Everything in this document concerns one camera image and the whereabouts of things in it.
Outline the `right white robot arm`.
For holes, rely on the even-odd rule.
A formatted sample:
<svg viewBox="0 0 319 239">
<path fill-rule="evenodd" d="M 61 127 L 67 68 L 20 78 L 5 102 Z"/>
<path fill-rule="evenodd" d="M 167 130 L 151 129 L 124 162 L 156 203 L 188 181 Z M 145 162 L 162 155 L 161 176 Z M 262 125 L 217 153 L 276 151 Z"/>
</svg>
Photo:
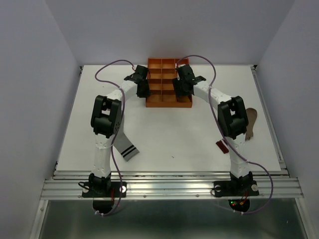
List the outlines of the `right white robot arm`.
<svg viewBox="0 0 319 239">
<path fill-rule="evenodd" d="M 230 180 L 214 181 L 211 194 L 215 197 L 258 196 L 258 186 L 243 159 L 245 135 L 249 124 L 244 101 L 213 88 L 204 77 L 195 76 L 188 64 L 176 68 L 172 80 L 176 96 L 194 95 L 210 104 L 214 119 L 229 149 Z"/>
</svg>

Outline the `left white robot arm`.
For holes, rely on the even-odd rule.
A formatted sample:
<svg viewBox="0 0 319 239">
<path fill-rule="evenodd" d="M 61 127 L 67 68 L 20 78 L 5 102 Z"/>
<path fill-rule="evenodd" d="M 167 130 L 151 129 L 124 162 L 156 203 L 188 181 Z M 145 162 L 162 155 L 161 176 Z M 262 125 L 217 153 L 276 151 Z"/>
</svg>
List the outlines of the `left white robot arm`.
<svg viewBox="0 0 319 239">
<path fill-rule="evenodd" d="M 111 190 L 110 157 L 121 128 L 126 100 L 134 95 L 139 98 L 147 98 L 151 95 L 148 82 L 150 71 L 147 67 L 133 66 L 134 72 L 126 76 L 121 85 L 98 78 L 98 74 L 106 67 L 107 65 L 96 72 L 95 79 L 112 84 L 117 89 L 106 96 L 98 95 L 95 98 L 91 116 L 91 127 L 95 134 L 95 154 L 93 169 L 89 175 L 88 190 L 99 196 L 106 196 Z"/>
</svg>

